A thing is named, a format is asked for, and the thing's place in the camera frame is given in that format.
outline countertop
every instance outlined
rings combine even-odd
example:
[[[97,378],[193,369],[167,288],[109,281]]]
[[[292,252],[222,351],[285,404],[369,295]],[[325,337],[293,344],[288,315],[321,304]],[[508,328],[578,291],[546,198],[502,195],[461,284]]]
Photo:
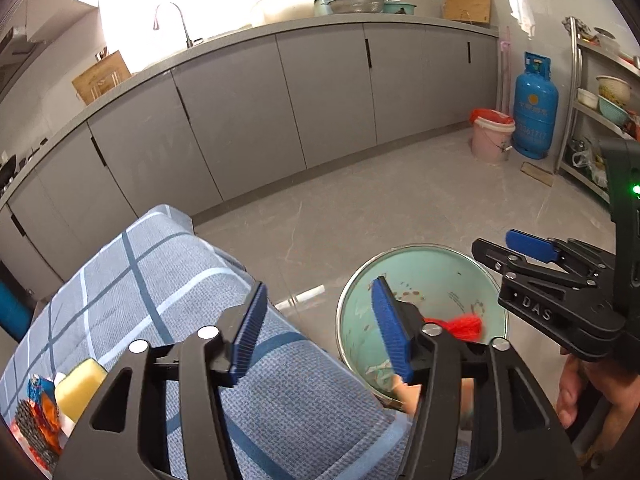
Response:
[[[434,27],[457,28],[459,30],[467,30],[477,34],[484,34],[498,38],[498,30],[496,28],[484,28],[462,22],[452,22],[451,20],[442,20],[439,18],[424,18],[420,16],[407,16],[401,14],[334,14],[332,16],[319,16],[316,18],[306,18],[304,20],[290,20],[288,22],[271,23],[261,27],[246,28],[241,30],[232,30],[220,36],[210,38],[193,48],[185,49],[177,52],[173,56],[163,59],[144,70],[135,73],[131,78],[122,82],[116,88],[111,89],[105,95],[96,99],[89,104],[82,112],[71,119],[65,126],[57,131],[27,164],[20,170],[12,183],[7,188],[4,195],[0,197],[0,208],[4,207],[11,195],[18,189],[20,183],[31,173],[31,170],[49,153],[56,145],[65,137],[75,130],[80,124],[96,112],[104,108],[106,105],[116,100],[121,95],[142,84],[149,79],[172,69],[182,63],[188,62],[199,56],[203,56],[220,48],[231,46],[233,44],[242,43],[243,41],[254,40],[263,36],[270,36],[280,32],[288,32],[290,30],[299,30],[302,28],[322,27],[324,25],[341,25],[346,23],[409,23],[416,25],[432,25]]]

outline silver screw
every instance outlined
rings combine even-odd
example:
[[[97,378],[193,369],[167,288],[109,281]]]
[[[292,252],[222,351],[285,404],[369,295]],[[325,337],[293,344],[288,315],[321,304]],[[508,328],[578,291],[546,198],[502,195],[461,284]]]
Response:
[[[503,337],[497,337],[493,341],[491,341],[491,346],[494,347],[498,352],[504,352],[511,348],[511,343],[509,343]]]
[[[422,327],[422,333],[434,337],[442,334],[442,327],[440,325],[436,325],[435,323],[427,323]]]
[[[217,326],[203,326],[198,330],[198,337],[200,339],[214,339],[218,337],[220,330]]]
[[[144,339],[136,339],[129,345],[129,351],[134,354],[142,354],[147,348],[149,348],[149,343]]]

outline faucet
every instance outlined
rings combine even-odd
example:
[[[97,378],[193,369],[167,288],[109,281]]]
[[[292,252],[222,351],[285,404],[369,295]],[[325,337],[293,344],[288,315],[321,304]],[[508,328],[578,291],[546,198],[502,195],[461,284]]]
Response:
[[[174,4],[173,2],[166,2],[168,4],[172,4],[172,6],[175,6],[176,9],[178,9],[178,12],[180,12],[180,19],[182,20],[182,28],[184,29],[184,35],[187,38],[187,48],[191,48],[193,46],[193,41],[191,41],[191,38],[189,37],[189,33],[187,31],[187,26],[184,24],[184,16],[182,15],[182,11],[180,10],[180,7],[178,7],[177,4]],[[158,9],[160,8],[162,4],[158,4],[158,6],[156,7],[156,13],[154,15],[154,30],[160,30],[160,24],[158,23]]]

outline yellow sponge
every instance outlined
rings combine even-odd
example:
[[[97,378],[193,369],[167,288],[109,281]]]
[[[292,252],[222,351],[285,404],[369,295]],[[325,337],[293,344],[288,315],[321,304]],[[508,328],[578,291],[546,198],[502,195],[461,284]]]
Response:
[[[106,370],[93,359],[80,363],[56,386],[60,411],[77,422],[106,376]]]

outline pink bucket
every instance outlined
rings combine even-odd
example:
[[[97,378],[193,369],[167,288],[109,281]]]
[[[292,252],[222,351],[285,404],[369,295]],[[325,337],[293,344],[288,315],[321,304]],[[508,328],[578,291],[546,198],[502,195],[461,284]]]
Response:
[[[490,164],[507,160],[511,134],[516,129],[513,119],[495,110],[480,108],[474,110],[470,120],[474,125],[471,153]]]

